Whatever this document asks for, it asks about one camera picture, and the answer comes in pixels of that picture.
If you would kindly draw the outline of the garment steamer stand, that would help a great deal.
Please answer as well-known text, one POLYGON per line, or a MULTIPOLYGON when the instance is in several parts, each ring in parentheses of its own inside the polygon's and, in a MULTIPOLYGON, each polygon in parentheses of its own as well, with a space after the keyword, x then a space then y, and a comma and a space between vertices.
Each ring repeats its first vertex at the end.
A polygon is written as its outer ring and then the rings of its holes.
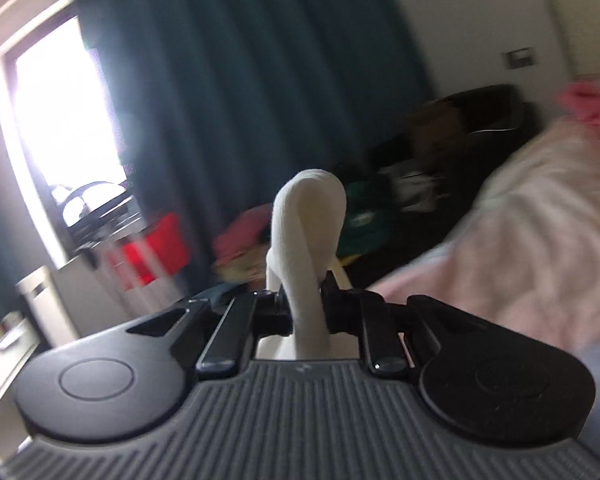
POLYGON ((74 253, 129 316, 171 307, 183 294, 147 240, 149 226, 124 184, 94 181, 58 205, 74 253))

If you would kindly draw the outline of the pink clothes pile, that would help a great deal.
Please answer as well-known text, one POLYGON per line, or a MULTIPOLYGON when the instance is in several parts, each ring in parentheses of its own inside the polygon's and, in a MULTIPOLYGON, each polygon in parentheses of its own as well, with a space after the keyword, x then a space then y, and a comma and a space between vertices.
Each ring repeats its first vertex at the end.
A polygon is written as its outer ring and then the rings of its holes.
POLYGON ((263 204, 238 214, 236 219, 213 240, 215 263, 230 263, 248 249, 270 238, 272 204, 263 204))

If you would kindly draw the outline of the cream white zip jacket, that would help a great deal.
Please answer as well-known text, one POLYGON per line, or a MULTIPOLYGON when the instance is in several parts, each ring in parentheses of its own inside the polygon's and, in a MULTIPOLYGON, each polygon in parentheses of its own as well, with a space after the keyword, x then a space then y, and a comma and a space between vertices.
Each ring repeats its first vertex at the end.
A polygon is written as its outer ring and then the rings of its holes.
POLYGON ((336 257, 346 215, 346 192, 327 171, 299 172, 277 193, 271 223, 271 247, 266 254, 266 288, 282 290, 292 316, 289 336, 266 336, 256 357, 300 361, 355 359, 358 341, 329 333, 320 287, 332 272, 337 284, 351 286, 336 257))

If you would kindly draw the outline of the window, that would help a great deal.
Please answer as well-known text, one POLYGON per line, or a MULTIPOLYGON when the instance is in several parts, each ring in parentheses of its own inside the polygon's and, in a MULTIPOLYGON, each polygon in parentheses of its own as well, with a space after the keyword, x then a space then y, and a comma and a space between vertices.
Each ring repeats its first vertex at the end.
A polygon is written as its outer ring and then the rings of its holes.
POLYGON ((0 122, 36 234, 64 266, 130 197, 118 121, 73 0, 58 0, 0 45, 0 122))

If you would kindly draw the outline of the pastel bed sheet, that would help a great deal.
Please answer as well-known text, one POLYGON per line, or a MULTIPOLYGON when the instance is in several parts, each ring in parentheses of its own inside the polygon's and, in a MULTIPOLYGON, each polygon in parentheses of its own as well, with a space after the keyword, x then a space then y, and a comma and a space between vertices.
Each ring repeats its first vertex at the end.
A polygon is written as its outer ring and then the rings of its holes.
POLYGON ((577 356, 596 383, 581 437, 600 453, 600 134, 558 120, 483 185, 436 248, 374 285, 421 294, 577 356))

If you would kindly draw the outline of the red garment on stand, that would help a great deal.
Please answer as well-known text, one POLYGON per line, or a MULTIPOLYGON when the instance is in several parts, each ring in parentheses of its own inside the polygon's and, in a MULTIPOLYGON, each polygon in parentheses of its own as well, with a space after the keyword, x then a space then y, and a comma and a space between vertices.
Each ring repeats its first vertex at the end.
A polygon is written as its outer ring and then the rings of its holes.
POLYGON ((139 238, 145 244, 170 278, 179 274, 190 263, 192 252, 185 241, 177 214, 169 212, 149 226, 144 226, 143 220, 134 220, 114 232, 114 239, 119 243, 118 249, 121 250, 123 259, 117 258, 110 249, 104 251, 104 261, 114 271, 124 290, 130 290, 132 282, 122 274, 123 263, 127 263, 135 272, 142 286, 147 286, 156 279, 131 236, 139 238))

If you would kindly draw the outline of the white dressing table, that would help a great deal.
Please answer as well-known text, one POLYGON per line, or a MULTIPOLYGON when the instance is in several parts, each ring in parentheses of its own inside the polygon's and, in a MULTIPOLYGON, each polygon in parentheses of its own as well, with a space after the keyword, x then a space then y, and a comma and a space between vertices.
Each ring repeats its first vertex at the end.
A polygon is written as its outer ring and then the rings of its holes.
POLYGON ((0 403, 41 343, 38 331, 23 318, 0 339, 0 403))

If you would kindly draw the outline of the dark teal right curtain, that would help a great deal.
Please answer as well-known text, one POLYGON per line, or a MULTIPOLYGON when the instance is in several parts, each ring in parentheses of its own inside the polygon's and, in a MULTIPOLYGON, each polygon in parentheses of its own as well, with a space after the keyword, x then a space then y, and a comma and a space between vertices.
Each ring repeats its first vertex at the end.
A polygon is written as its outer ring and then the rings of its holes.
POLYGON ((212 243, 298 171, 362 162, 432 98, 396 0, 74 0, 145 214, 212 243))

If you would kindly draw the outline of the black headboard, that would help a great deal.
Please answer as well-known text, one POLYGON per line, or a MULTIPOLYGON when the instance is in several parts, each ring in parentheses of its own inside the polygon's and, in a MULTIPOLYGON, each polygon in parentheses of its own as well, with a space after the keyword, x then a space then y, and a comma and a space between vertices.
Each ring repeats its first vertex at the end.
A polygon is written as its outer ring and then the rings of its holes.
POLYGON ((422 170, 490 174, 539 132, 539 119, 517 87, 494 84, 431 102, 406 128, 422 170))

